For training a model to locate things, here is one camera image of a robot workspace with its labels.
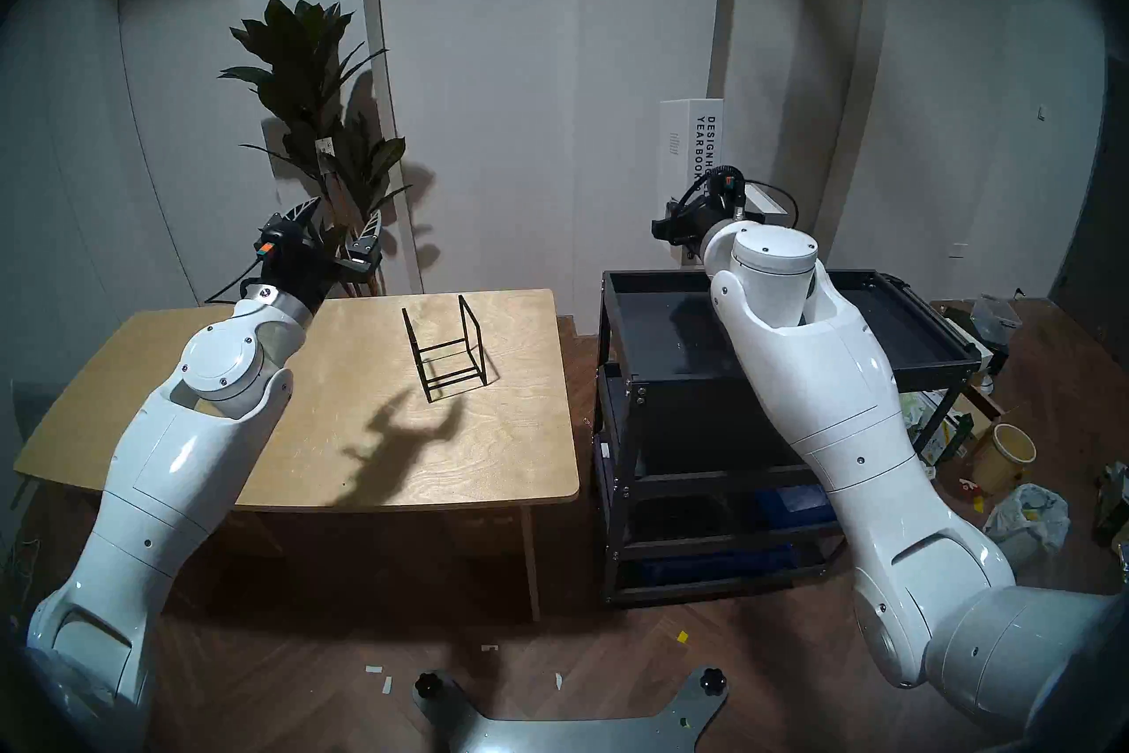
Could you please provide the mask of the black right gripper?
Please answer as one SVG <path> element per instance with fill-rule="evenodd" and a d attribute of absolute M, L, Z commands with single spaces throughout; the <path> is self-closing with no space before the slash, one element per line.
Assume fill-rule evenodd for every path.
<path fill-rule="evenodd" d="M 716 225 L 745 220 L 745 180 L 698 180 L 672 209 L 651 221 L 653 239 L 700 255 L 704 238 Z"/>

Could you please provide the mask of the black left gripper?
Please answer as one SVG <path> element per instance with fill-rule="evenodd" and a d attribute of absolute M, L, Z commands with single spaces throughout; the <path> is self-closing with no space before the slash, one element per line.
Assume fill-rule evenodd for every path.
<path fill-rule="evenodd" d="M 318 236 L 312 222 L 322 200 L 310 198 L 286 212 L 271 214 L 268 236 L 263 236 L 263 284 L 294 297 L 309 314 L 318 313 L 335 284 L 366 283 L 383 257 L 379 205 L 359 235 L 345 240 L 342 259 L 314 245 L 312 240 Z"/>

